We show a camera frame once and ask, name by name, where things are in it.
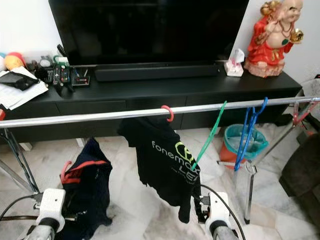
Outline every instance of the red robe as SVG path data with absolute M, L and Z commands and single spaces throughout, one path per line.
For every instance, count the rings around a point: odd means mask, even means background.
M 293 43 L 289 42 L 278 49 L 269 47 L 266 40 L 262 44 L 257 44 L 256 40 L 261 34 L 266 32 L 265 27 L 267 24 L 268 16 L 265 16 L 254 25 L 254 34 L 248 47 L 249 54 L 247 59 L 253 64 L 265 62 L 268 65 L 274 66 L 278 65 L 285 58 L 284 53 L 288 53 L 291 50 Z

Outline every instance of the clothes drying rack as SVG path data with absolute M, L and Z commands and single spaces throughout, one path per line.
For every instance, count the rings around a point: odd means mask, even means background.
M 243 109 L 250 107 L 260 107 L 264 100 L 253 101 L 239 101 L 229 102 L 225 105 L 224 109 Z M 312 111 L 312 109 L 320 102 L 320 96 L 314 97 L 289 97 L 289 98 L 277 98 L 269 99 L 268 106 L 275 105 L 289 105 L 294 104 L 293 120 L 289 123 L 284 130 L 274 139 L 269 146 L 254 160 L 248 161 L 244 166 L 248 172 L 248 184 L 247 194 L 245 200 L 244 220 L 247 224 L 250 223 L 251 204 L 253 195 L 254 176 L 257 174 L 257 164 L 259 164 L 276 146 L 281 142 L 302 120 Z M 306 104 L 299 112 L 299 104 Z M 209 105 L 196 105 L 196 106 L 182 106 L 171 108 L 174 114 L 187 114 L 187 113 L 199 113 L 220 110 L 223 103 L 209 104 Z M 8 165 L 6 165 L 0 159 L 0 167 L 7 172 L 14 180 L 16 180 L 21 187 L 29 192 L 39 192 L 36 181 L 29 168 L 29 165 L 18 145 L 14 135 L 9 130 L 10 128 L 20 127 L 32 127 L 54 124 L 66 124 L 66 123 L 79 123 L 87 121 L 100 121 L 100 120 L 114 120 L 125 118 L 136 118 L 145 116 L 160 116 L 167 115 L 168 110 L 163 108 L 146 109 L 146 110 L 133 110 L 133 111 L 120 111 L 120 112 L 106 112 L 106 113 L 94 113 L 94 114 L 79 114 L 79 115 L 65 115 L 65 116 L 50 116 L 50 117 L 37 117 L 15 120 L 0 120 L 0 136 L 6 140 L 9 144 L 14 156 L 23 168 L 27 182 L 21 178 L 16 172 L 14 172 Z M 232 163 L 223 163 L 218 161 L 219 164 L 230 165 Z

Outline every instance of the black tv cabinet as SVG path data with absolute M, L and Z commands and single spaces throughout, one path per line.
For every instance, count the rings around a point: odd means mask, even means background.
M 60 97 L 51 87 L 48 92 L 13 111 L 6 111 L 6 120 L 93 114 L 130 110 L 194 106 L 228 102 L 295 97 L 302 87 L 286 73 L 260 78 L 244 72 L 241 78 L 226 76 L 223 66 L 213 77 L 131 80 L 98 82 L 91 79 L 89 87 L 80 87 L 71 94 L 66 89 Z M 269 106 L 259 123 L 274 122 L 285 105 Z M 220 126 L 244 121 L 245 109 L 226 110 Z M 177 114 L 174 129 L 212 127 L 217 111 Z M 84 137 L 115 136 L 121 120 L 104 120 L 11 129 L 19 142 L 47 141 Z

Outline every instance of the black television screen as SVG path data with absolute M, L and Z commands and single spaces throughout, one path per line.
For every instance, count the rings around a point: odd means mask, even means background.
M 50 0 L 71 65 L 229 57 L 249 0 Z

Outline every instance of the white wall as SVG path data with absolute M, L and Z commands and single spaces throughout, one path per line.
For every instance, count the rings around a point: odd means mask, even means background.
M 0 0 L 0 52 L 37 55 L 61 44 L 49 0 Z
M 260 7 L 266 0 L 250 0 L 233 48 L 245 53 L 253 35 L 255 22 L 261 18 Z M 304 33 L 303 43 L 286 55 L 284 71 L 299 83 L 320 74 L 320 0 L 304 0 L 300 19 L 295 27 Z
M 234 48 L 247 51 L 254 23 L 266 0 L 250 0 Z M 56 51 L 61 44 L 48 0 L 0 0 L 0 52 L 17 51 L 24 56 Z M 287 54 L 285 71 L 297 82 L 320 73 L 320 0 L 305 0 L 296 27 L 304 32 L 303 44 Z

